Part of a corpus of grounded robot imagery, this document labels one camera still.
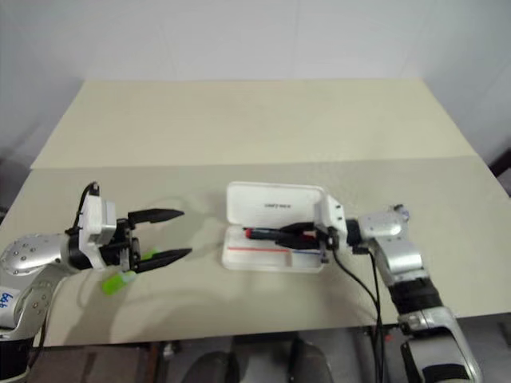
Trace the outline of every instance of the open case lid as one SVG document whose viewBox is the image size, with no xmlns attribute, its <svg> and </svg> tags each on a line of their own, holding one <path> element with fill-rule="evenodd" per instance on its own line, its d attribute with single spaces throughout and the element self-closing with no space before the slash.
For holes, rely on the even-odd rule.
<svg viewBox="0 0 511 383">
<path fill-rule="evenodd" d="M 324 196 L 319 186 L 235 181 L 227 188 L 227 218 L 236 225 L 268 228 L 313 222 Z"/>
</svg>

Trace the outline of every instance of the robotic arm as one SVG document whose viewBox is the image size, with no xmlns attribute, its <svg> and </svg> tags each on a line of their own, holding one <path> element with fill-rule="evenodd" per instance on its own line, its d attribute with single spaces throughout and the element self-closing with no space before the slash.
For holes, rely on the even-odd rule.
<svg viewBox="0 0 511 383">
<path fill-rule="evenodd" d="M 402 345 L 411 383 L 482 382 L 479 366 L 456 318 L 443 306 L 422 256 L 408 239 L 408 211 L 389 211 L 345 219 L 343 206 L 326 195 L 316 207 L 315 222 L 293 223 L 280 229 L 246 229 L 251 239 L 270 239 L 293 249 L 320 249 L 374 254 L 377 268 L 398 310 L 398 323 L 409 340 Z"/>
<path fill-rule="evenodd" d="M 157 223 L 182 211 L 151 209 L 116 219 L 115 205 L 100 197 L 99 185 L 83 191 L 73 226 L 64 234 L 26 235 L 0 256 L 0 382 L 26 381 L 29 351 L 65 277 L 80 270 L 121 265 L 141 273 L 183 258 L 192 249 L 163 251 L 142 260 L 133 230 L 138 223 Z"/>
</svg>

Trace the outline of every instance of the beige tabletop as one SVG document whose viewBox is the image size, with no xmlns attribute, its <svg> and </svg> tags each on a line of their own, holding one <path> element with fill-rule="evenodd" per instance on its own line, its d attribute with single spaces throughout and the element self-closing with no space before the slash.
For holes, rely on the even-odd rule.
<svg viewBox="0 0 511 383">
<path fill-rule="evenodd" d="M 511 310 L 509 198 L 420 81 L 86 83 L 6 217 L 0 248 L 69 227 L 91 180 L 119 216 L 186 212 L 141 226 L 143 251 L 194 251 L 111 297 L 99 283 L 114 270 L 68 278 L 47 345 L 373 323 L 370 300 L 334 263 L 319 274 L 221 266 L 233 180 L 323 186 L 349 216 L 404 203 L 444 303 L 459 316 Z M 367 257 L 343 259 L 370 284 Z M 384 322 L 395 322 L 383 291 Z"/>
</svg>

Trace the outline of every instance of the red line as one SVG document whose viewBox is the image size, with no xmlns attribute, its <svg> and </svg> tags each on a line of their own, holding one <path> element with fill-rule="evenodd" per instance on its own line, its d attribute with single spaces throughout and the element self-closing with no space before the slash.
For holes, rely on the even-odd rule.
<svg viewBox="0 0 511 383">
<path fill-rule="evenodd" d="M 261 247 L 228 247 L 228 250 L 234 251 L 267 251 L 272 253 L 288 253 L 289 250 L 285 249 L 264 249 Z"/>
</svg>

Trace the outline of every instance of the black cable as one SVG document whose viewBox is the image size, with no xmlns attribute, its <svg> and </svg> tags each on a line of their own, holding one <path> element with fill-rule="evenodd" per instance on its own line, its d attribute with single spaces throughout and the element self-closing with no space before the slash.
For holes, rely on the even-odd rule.
<svg viewBox="0 0 511 383">
<path fill-rule="evenodd" d="M 80 214 L 81 214 L 81 208 L 83 207 L 83 203 L 85 202 L 85 197 L 92 190 L 97 190 L 97 194 L 96 195 L 99 195 L 99 185 L 97 184 L 97 182 L 91 182 L 90 184 L 85 186 L 85 189 L 83 189 L 83 192 L 81 193 L 81 197 L 80 197 L 80 203 L 78 204 L 77 214 L 74 216 L 73 226 L 65 231 L 65 233 L 67 235 L 72 235 L 72 234 L 76 234 L 77 233 L 78 221 L 80 219 Z"/>
<path fill-rule="evenodd" d="M 377 314 L 374 335 L 371 335 L 371 346 L 372 346 L 373 355 L 374 355 L 374 375 L 375 375 L 375 380 L 377 382 L 382 383 L 382 382 L 384 382 L 383 375 L 384 375 L 384 371 L 385 371 L 385 367 L 383 365 L 385 363 L 385 343 L 384 343 L 385 340 L 383 338 L 383 324 L 382 324 L 382 314 L 381 314 L 380 291 L 379 291 L 379 287 L 378 287 L 378 275 L 376 273 L 376 264 L 374 261 L 374 256 L 371 253 L 369 253 L 371 256 L 371 263 L 372 263 L 372 267 L 373 267 L 376 298 L 374 297 L 373 293 L 369 290 L 369 288 L 366 286 L 366 284 L 364 282 L 362 282 L 362 280 L 360 280 L 360 278 L 358 278 L 355 274 L 353 274 L 351 271 L 349 271 L 343 265 L 343 263 L 339 259 L 337 251 L 333 250 L 332 253 L 334 255 L 335 262 L 341 268 L 341 270 L 343 270 L 353 280 L 355 280 L 367 292 L 367 294 L 370 296 L 371 300 L 373 301 L 374 308 L 376 309 L 376 314 Z M 378 339 L 380 339 L 380 345 L 381 345 L 379 355 L 378 355 L 378 350 L 377 350 Z"/>
<path fill-rule="evenodd" d="M 41 336 L 39 337 L 39 344 L 37 349 L 35 350 L 34 355 L 29 360 L 29 367 L 32 368 L 35 365 L 35 362 L 38 361 L 39 356 L 41 355 L 42 348 L 45 344 L 46 339 L 46 323 L 48 322 L 48 317 L 46 316 L 45 321 L 42 323 L 41 327 Z"/>
</svg>

